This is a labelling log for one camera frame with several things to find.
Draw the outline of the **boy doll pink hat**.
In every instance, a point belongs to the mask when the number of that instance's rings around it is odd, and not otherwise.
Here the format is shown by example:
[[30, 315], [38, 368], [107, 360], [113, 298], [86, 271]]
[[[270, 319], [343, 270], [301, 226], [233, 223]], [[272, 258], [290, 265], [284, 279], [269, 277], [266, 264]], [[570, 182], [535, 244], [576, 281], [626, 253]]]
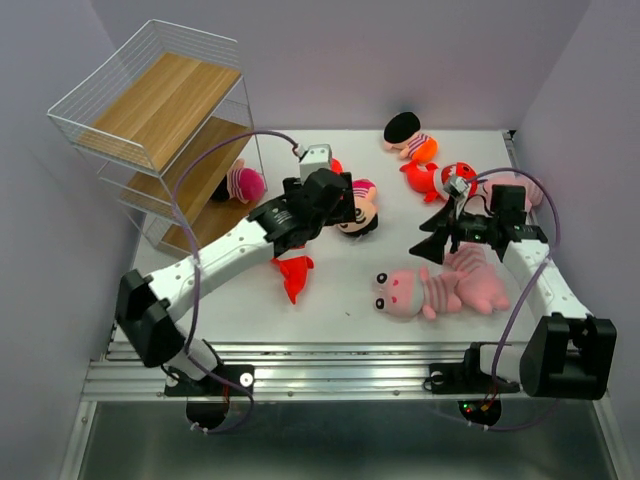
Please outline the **boy doll pink hat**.
[[344, 235], [359, 238], [374, 231], [379, 224], [378, 207], [375, 203], [377, 187], [369, 179], [361, 178], [352, 182], [355, 221], [338, 224], [336, 228]]
[[257, 170], [247, 167], [243, 158], [238, 158], [210, 199], [215, 202], [237, 199], [241, 203], [247, 204], [259, 201], [265, 192], [266, 185], [262, 175]]

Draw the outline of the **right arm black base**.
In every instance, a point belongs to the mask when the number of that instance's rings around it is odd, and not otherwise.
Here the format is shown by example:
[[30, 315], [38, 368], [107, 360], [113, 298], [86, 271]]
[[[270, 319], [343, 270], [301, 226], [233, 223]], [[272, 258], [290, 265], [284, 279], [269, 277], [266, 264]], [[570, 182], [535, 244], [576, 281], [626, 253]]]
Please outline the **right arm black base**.
[[434, 395], [462, 395], [458, 409], [470, 426], [485, 431], [493, 430], [502, 414], [501, 394], [520, 392], [520, 384], [481, 370], [481, 347], [485, 343], [472, 343], [457, 363], [430, 363], [429, 373], [422, 388]]

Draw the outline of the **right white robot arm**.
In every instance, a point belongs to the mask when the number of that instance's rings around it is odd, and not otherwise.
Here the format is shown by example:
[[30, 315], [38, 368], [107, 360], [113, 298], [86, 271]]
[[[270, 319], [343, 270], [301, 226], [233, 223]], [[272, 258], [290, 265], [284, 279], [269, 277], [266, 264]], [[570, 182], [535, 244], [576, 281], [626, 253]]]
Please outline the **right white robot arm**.
[[537, 322], [523, 346], [509, 344], [506, 336], [472, 344], [460, 366], [463, 384], [482, 390], [494, 383], [498, 393], [523, 390], [530, 397], [601, 399], [617, 330], [577, 299], [552, 260], [553, 246], [540, 227], [527, 224], [524, 188], [494, 186], [486, 215], [465, 212], [468, 181], [455, 177], [445, 190], [449, 200], [421, 225], [429, 236], [410, 254], [442, 264], [447, 253], [467, 244], [490, 246], [521, 289], [507, 324], [514, 325], [522, 306]]

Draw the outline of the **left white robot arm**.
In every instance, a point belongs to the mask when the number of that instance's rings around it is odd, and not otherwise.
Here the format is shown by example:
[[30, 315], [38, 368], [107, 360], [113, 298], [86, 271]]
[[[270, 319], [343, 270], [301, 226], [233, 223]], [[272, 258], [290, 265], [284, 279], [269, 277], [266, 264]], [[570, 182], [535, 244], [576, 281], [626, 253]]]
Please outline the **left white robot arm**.
[[306, 246], [326, 226], [355, 218], [352, 176], [321, 168], [286, 178], [282, 195], [258, 206], [222, 237], [175, 264], [119, 282], [115, 320], [147, 368], [184, 354], [193, 336], [178, 321], [200, 300], [244, 271]]

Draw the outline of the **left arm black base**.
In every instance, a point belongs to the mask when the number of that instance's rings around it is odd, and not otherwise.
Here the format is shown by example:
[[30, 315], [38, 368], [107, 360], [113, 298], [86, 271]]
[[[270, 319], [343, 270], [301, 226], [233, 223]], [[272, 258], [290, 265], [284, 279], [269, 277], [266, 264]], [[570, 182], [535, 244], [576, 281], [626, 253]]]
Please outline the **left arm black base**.
[[185, 398], [189, 428], [205, 436], [230, 433], [241, 428], [255, 407], [255, 367], [251, 364], [222, 363], [200, 380], [168, 365], [164, 395]]

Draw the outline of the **red whale plush back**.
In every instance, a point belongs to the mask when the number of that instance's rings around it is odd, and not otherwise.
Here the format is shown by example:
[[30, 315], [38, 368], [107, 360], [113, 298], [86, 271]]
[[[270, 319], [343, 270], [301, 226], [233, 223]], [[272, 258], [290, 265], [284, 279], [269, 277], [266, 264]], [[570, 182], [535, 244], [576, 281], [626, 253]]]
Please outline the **red whale plush back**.
[[336, 158], [332, 158], [331, 162], [330, 162], [330, 168], [333, 172], [337, 173], [337, 174], [341, 174], [344, 172], [343, 166], [340, 163], [339, 160], [337, 160]]

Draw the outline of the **red shark plush right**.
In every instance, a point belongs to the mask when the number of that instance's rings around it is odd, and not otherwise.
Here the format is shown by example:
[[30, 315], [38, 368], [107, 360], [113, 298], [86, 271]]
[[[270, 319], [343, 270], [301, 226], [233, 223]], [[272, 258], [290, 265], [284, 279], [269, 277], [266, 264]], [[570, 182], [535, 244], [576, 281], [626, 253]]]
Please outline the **red shark plush right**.
[[449, 194], [444, 186], [452, 176], [470, 180], [477, 175], [476, 171], [464, 162], [439, 167], [435, 162], [422, 164], [418, 161], [410, 161], [401, 166], [399, 171], [405, 175], [409, 187], [423, 196], [425, 203], [433, 203], [436, 200], [447, 201]]

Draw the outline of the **red shark plush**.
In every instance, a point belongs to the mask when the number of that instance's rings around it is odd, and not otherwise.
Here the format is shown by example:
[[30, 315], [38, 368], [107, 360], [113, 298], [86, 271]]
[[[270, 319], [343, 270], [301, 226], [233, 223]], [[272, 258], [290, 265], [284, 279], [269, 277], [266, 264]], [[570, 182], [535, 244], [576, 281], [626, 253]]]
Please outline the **red shark plush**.
[[304, 291], [308, 275], [315, 268], [305, 246], [291, 249], [271, 260], [283, 278], [283, 288], [291, 304], [296, 305], [298, 296]]
[[401, 166], [399, 171], [405, 175], [409, 187], [423, 196], [425, 203], [433, 203], [436, 200], [447, 201], [449, 194], [444, 186], [452, 176], [470, 180], [477, 175], [476, 171], [464, 162], [439, 167], [435, 162], [422, 164], [418, 161], [410, 161]]

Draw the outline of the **pink plush lying right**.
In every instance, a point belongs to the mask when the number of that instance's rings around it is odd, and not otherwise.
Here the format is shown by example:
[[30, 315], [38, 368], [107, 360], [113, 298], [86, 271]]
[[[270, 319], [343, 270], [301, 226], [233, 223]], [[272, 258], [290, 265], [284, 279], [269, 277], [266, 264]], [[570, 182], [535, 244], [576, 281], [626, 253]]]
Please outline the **pink plush lying right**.
[[483, 315], [510, 309], [505, 284], [481, 245], [461, 244], [455, 253], [446, 255], [445, 264], [462, 273], [455, 291], [466, 306]]

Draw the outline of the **pink frog plush striped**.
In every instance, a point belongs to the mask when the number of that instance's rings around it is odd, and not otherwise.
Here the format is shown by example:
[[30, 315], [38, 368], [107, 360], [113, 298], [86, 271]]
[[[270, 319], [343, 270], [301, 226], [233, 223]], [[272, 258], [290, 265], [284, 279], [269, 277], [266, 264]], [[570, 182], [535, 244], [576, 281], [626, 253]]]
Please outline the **pink frog plush striped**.
[[427, 267], [380, 272], [374, 281], [375, 308], [396, 318], [422, 315], [429, 321], [439, 313], [457, 313], [462, 300], [456, 286], [465, 276], [457, 271], [431, 275]]

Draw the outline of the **red shark plush left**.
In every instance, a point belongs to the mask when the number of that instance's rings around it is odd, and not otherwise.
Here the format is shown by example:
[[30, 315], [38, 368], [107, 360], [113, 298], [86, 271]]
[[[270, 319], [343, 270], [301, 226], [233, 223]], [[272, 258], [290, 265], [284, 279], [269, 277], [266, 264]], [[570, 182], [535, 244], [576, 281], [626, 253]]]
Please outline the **red shark plush left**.
[[308, 275], [315, 268], [305, 246], [291, 249], [271, 260], [283, 278], [283, 288], [291, 304], [296, 305], [298, 296], [304, 291]]

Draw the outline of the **boy doll black hair orange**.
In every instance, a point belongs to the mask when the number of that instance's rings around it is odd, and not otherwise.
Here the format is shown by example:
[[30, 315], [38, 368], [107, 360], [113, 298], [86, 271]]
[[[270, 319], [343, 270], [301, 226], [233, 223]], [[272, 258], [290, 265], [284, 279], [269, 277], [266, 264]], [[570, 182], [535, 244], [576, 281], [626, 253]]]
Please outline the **boy doll black hair orange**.
[[438, 153], [438, 142], [422, 131], [417, 115], [411, 111], [395, 115], [383, 130], [383, 145], [386, 150], [395, 151], [402, 161], [429, 163]]

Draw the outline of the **pink plush far right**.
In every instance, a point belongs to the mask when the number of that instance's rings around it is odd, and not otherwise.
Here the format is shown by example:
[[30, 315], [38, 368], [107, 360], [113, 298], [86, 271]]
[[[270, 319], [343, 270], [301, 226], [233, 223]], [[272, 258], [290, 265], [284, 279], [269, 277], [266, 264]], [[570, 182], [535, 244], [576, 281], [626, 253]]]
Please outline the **pink plush far right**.
[[540, 187], [530, 178], [522, 174], [509, 172], [489, 176], [486, 180], [482, 180], [479, 183], [478, 192], [485, 198], [487, 204], [490, 204], [491, 202], [492, 188], [495, 185], [512, 185], [524, 187], [526, 193], [524, 209], [527, 213], [529, 213], [533, 207], [538, 206], [542, 202], [544, 197], [544, 194]]

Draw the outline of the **aluminium rail frame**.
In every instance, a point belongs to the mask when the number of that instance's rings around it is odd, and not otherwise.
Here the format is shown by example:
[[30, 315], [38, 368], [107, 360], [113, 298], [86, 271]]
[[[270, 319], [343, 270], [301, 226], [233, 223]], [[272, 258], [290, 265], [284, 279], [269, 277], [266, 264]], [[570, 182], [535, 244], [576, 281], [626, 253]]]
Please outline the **aluminium rail frame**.
[[[258, 402], [432, 400], [422, 383], [432, 363], [458, 363], [467, 343], [221, 343], [228, 365], [254, 366]], [[88, 367], [83, 401], [162, 401], [166, 377], [126, 342]]]

